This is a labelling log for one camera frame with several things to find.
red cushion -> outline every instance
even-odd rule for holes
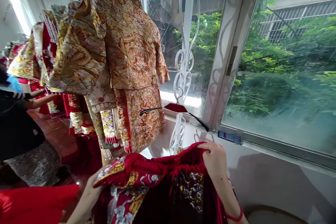
[[[0,191],[1,224],[58,224],[62,211],[77,195],[76,184]]]

white decorative ironwork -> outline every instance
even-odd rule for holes
[[[189,92],[191,84],[191,70],[194,66],[194,56],[191,52],[193,44],[196,40],[198,28],[200,26],[200,0],[198,3],[198,20],[195,36],[190,42],[191,18],[193,16],[194,0],[185,0],[184,17],[182,15],[182,0],[179,0],[179,12],[181,14],[181,35],[182,35],[182,49],[179,50],[175,56],[175,67],[177,74],[174,79],[174,95],[178,104],[183,105]],[[173,134],[170,138],[170,154],[176,155],[178,149],[182,147],[184,138],[184,130],[186,127],[186,120],[183,113],[176,116],[176,124]]]

black shirt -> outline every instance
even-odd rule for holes
[[[27,114],[25,102],[0,96],[0,160],[26,153],[45,140],[43,131]]]

tassel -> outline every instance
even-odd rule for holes
[[[125,147],[126,153],[132,153],[132,146]]]
[[[113,137],[105,137],[105,143],[106,144],[116,144],[116,143],[119,143],[119,140],[117,139],[116,136],[113,136]]]
[[[104,149],[104,150],[103,150],[103,153],[104,153],[104,156],[105,156],[105,160],[106,160],[106,161],[112,159],[112,155],[111,155],[111,152],[110,152],[109,149]]]

person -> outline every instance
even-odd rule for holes
[[[226,214],[238,218],[241,214],[241,208],[228,179],[224,147],[213,142],[207,142],[200,144],[198,148],[206,150],[203,153],[204,164],[225,208]],[[92,208],[103,189],[102,186],[97,188],[92,187],[102,169],[88,179],[82,197],[66,224],[84,224],[90,218]],[[227,219],[227,222],[228,224],[249,224],[244,214],[239,222],[231,219]]]
[[[0,74],[0,160],[7,163],[28,186],[53,186],[60,180],[57,172],[60,158],[46,141],[43,131],[28,115],[27,109],[36,109],[55,99],[52,94],[34,101],[44,93],[16,93],[6,90],[6,72]]]

